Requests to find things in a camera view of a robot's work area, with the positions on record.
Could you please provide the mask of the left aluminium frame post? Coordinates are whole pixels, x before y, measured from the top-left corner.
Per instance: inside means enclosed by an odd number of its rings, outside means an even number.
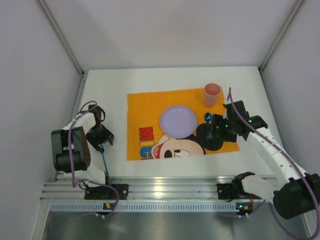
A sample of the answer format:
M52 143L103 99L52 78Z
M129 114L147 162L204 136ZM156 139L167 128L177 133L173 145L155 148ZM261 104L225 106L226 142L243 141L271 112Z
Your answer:
M48 4L46 3L45 0L36 0L36 3L39 5L40 9L44 13L46 19L48 20L50 26L53 29L53 32L57 36L60 44L62 45L62 47L65 50L66 54L68 55L69 59L71 60L76 71L78 72L78 74L80 76L83 76L85 74L85 71L83 70L79 61L77 60L72 48L70 47L70 44L68 43L64 33L62 32L59 24L57 23L54 15L52 14L52 11L50 10Z

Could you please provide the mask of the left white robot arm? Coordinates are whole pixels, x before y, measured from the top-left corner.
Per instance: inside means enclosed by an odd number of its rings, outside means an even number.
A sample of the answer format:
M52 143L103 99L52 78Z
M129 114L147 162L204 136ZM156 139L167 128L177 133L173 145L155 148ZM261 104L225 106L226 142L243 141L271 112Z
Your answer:
M105 111L96 101L85 103L70 123L51 132L53 166L70 174L72 187L80 182L108 184L109 173L91 163L91 151L104 154L104 144L113 145L115 136L104 125Z

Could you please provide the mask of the orange cartoon mouse placemat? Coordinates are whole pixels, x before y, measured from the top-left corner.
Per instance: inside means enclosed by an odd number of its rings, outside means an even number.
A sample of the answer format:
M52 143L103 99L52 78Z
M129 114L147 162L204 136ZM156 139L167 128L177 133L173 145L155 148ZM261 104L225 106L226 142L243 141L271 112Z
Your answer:
M203 88L173 91L132 93L127 96L127 161L182 158L239 151L235 142L206 140L205 114L223 115L224 95L212 108L204 106ZM163 132L162 113L172 106L185 106L197 118L197 128L191 135L177 139Z

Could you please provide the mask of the blue metal spoon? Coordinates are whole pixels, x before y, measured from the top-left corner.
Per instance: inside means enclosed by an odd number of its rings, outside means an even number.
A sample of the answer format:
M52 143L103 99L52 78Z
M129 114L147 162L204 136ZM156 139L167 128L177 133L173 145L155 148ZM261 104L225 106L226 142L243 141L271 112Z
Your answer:
M211 121L212 114L210 112L205 113L204 120L206 122L206 149L209 149L211 139Z

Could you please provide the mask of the purple plastic plate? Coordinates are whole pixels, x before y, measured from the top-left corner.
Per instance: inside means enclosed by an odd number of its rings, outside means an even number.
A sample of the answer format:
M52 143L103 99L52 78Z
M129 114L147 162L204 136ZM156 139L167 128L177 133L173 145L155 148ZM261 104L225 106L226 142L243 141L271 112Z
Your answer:
M168 137L184 139L194 133L198 126L198 119L189 107L174 105L163 111L159 118L159 125Z

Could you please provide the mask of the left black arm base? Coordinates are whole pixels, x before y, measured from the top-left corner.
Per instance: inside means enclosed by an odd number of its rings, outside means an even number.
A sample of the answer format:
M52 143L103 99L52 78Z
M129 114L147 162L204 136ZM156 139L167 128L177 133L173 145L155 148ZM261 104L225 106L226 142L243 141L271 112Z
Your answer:
M81 180L78 186L85 191L85 200L126 200L129 194L129 185L110 183L110 178L106 176L105 185L108 185L108 187L87 180Z

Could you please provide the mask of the aluminium mounting rail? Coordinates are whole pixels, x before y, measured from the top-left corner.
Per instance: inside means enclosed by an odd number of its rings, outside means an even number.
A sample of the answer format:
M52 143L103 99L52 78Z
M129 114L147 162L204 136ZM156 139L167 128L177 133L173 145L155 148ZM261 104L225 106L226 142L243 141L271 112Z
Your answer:
M129 201L218 200L218 184L230 184L232 176L206 177L111 177L112 184L127 184ZM43 201L77 201L85 198L85 191L72 187L70 177L57 175L46 182L40 194Z

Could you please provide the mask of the pink plastic cup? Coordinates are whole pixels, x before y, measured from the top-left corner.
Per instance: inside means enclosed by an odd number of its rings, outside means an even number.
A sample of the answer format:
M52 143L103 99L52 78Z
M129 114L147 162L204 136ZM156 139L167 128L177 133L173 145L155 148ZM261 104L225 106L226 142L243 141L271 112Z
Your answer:
M206 108L212 108L219 99L222 92L221 87L216 83L208 83L204 87L203 104Z

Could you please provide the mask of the blue metal fork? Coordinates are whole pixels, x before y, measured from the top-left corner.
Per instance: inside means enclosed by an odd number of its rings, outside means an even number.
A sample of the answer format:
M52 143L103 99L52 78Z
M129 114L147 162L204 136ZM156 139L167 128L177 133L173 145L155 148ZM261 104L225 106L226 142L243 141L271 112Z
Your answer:
M104 149L104 146L102 144L99 145L99 148L100 148L100 153L102 155L102 160L103 160L103 165L104 165L104 168L105 168L105 173L106 173L106 176L109 177L109 171L108 171L108 167L107 167L107 162L106 162L106 158L105 158L105 149Z

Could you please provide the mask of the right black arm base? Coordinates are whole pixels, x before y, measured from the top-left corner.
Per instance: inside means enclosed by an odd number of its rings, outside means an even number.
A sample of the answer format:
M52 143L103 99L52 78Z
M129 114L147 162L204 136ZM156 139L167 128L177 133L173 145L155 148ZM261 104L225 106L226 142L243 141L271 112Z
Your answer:
M253 172L247 171L236 175L231 183L218 183L217 193L218 199L231 202L238 199L249 199L250 194L244 191L242 180L249 176L254 176Z

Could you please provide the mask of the right aluminium frame post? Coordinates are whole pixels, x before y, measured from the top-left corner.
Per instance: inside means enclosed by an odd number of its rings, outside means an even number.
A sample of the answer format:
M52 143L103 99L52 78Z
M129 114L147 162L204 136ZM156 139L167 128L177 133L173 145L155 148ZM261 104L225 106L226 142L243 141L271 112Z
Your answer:
M282 27L280 28L278 34L276 35L274 41L272 42L270 48L268 49L265 57L263 58L261 65L258 67L258 71L260 74L262 74L266 69L266 67L268 66L269 62L271 61L277 49L281 45L288 30L292 26L293 22L295 21L296 17L298 16L299 12L301 11L305 3L306 3L306 0L296 0L294 2L292 9L290 10Z

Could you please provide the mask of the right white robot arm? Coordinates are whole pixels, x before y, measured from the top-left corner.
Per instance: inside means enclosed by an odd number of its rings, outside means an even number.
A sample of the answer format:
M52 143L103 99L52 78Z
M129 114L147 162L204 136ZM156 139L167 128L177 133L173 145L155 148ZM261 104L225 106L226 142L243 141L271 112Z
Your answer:
M249 115L243 101L230 102L224 108L224 115L213 114L207 121L205 143L210 145L213 140L235 143L242 137L276 179L269 181L250 171L241 173L232 180L235 194L255 195L271 203L286 220L319 209L319 175L309 174L296 164L275 140L263 118Z

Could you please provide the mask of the aluminium frame post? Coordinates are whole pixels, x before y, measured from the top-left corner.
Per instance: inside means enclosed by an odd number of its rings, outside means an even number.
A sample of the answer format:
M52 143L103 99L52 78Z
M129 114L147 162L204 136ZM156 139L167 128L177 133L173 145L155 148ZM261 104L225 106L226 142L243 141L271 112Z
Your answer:
M57 36L60 44L62 45L62 47L65 50L66 54L68 55L69 59L71 60L76 71L78 72L78 74L80 76L83 76L85 74L85 71L83 70L79 61L77 60L72 48L70 47L70 44L68 43L64 33L62 32L59 24L57 23L54 15L52 14L52 11L50 10L48 4L46 3L45 0L36 0L36 3L39 5L40 9L44 13L46 19L48 20L50 26L53 29L53 32Z
M268 66L269 62L271 61L277 49L281 45L288 30L292 26L293 22L295 21L296 17L298 16L299 12L301 11L305 3L306 3L306 0L296 0L294 2L292 9L290 10L282 27L280 28L278 34L276 35L274 41L272 42L270 48L268 49L265 57L263 58L261 65L258 67L258 71L260 74L262 74L266 69L266 67Z

